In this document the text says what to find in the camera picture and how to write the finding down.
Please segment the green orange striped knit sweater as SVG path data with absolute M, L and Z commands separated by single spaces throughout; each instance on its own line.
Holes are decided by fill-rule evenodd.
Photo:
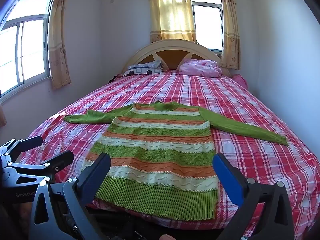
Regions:
M 101 153 L 111 167 L 96 198 L 135 212 L 173 220 L 215 218 L 218 178 L 212 129 L 287 145 L 287 139 L 202 107 L 172 101 L 133 103 L 110 112 L 67 115 L 71 124 L 107 124 L 85 161 Z

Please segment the back window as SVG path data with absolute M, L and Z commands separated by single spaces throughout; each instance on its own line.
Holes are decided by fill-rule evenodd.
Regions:
M 221 55 L 223 13 L 221 0 L 191 0 L 197 42 Z

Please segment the yellow curtain right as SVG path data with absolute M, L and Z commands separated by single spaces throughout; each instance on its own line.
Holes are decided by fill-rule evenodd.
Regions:
M 228 69 L 240 70 L 241 50 L 235 0 L 222 2 L 222 56 L 220 64 Z

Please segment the blue white folded pillow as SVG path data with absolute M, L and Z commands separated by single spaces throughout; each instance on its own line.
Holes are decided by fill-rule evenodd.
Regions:
M 140 74 L 161 74 L 163 72 L 163 63 L 160 60 L 151 61 L 143 64 L 133 64 L 127 67 L 123 76 L 125 75 L 140 75 Z

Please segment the pink cloth beside bed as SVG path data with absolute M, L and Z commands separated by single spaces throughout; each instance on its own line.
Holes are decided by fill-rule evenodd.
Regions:
M 248 90 L 247 81 L 240 74 L 233 75 L 232 79 L 233 79 L 233 81 L 238 83 L 241 87 L 243 87 L 244 89 Z

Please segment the cream wooden headboard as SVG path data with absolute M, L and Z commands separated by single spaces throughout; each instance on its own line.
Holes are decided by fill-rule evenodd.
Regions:
M 133 55 L 122 69 L 128 66 L 160 60 L 165 70 L 178 70 L 187 59 L 212 60 L 220 64 L 220 58 L 204 46 L 186 40 L 162 40 L 153 42 Z

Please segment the yellow curtain centre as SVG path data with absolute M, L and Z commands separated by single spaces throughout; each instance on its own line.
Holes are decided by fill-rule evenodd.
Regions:
M 150 42 L 178 39 L 196 42 L 191 0 L 149 0 Z

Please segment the yellow curtain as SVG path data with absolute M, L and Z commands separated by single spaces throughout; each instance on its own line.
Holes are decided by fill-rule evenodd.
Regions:
M 220 64 L 228 69 L 240 70 L 241 50 L 235 0 L 222 2 L 222 56 Z
M 149 0 L 150 42 L 178 39 L 196 42 L 191 0 Z

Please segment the yellow curtain left window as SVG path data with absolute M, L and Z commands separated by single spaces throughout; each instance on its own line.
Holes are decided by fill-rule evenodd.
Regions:
M 64 41 L 64 14 L 66 0 L 53 0 L 48 25 L 48 60 L 52 89 L 71 83 Z

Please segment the pink floral pillow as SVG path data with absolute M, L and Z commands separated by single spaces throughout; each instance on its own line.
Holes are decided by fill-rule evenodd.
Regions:
M 216 61 L 189 59 L 183 62 L 178 71 L 182 75 L 202 76 L 202 77 L 220 77 L 222 70 Z

